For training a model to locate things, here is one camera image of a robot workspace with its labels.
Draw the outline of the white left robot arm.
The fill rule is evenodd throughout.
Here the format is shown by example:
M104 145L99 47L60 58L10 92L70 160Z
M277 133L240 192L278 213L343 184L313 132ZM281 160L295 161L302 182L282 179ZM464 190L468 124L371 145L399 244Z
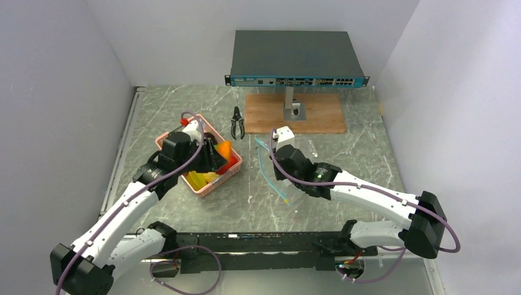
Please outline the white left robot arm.
M217 172L229 163L230 146L200 137L199 132L169 133L161 149L137 169L120 200L71 245L60 243L52 250L57 294L107 294L122 274L145 258L196 257L196 239L179 239L172 227L160 221L132 240L123 238L138 218L177 185L181 175Z

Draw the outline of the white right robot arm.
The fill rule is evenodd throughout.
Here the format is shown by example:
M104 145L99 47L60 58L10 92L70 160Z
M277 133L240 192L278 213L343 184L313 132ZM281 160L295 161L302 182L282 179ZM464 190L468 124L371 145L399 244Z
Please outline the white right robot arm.
M276 178L288 180L305 194L354 204L385 218L380 222L347 221L338 240L344 254L371 246L403 246L426 259L438 256L447 218L435 194L392 191L335 165L313 163L291 145L272 149L271 159Z

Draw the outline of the clear zip top bag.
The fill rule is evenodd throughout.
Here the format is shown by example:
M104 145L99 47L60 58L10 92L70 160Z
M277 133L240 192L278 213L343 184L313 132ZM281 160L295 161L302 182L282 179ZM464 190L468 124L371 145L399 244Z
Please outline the clear zip top bag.
M270 151L268 147L268 141L263 137L255 137L257 144L257 162L259 165L260 173L270 188L272 195L280 199L285 205L297 205L307 195L296 188L289 180L278 181L275 177L275 173L278 171L274 168L272 160L270 158Z

